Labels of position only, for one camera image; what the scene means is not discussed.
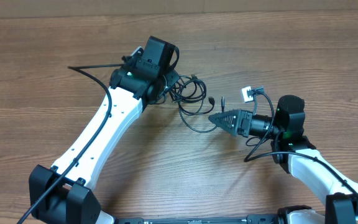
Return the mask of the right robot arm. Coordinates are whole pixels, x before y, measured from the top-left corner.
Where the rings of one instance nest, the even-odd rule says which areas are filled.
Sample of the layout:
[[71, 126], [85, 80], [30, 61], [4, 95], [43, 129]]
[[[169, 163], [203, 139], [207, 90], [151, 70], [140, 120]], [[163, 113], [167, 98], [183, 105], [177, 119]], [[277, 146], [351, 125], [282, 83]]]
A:
[[275, 163], [302, 181], [325, 206], [320, 215], [306, 205], [278, 210], [269, 218], [272, 223], [357, 223], [358, 183], [347, 178], [327, 162], [303, 134], [305, 103], [294, 95], [278, 101], [271, 116], [255, 111], [230, 110], [209, 116], [217, 127], [233, 136], [271, 140]]

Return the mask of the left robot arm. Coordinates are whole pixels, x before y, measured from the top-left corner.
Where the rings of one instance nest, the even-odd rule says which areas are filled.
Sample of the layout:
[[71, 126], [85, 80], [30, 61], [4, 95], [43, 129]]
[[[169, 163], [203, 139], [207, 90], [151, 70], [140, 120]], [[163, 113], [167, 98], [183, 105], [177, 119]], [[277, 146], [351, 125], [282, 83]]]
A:
[[115, 223], [94, 195], [99, 175], [116, 144], [147, 105], [156, 104], [178, 81], [177, 46], [149, 37], [115, 66], [104, 100], [72, 146], [51, 167], [37, 165], [29, 176], [28, 216], [44, 223]]

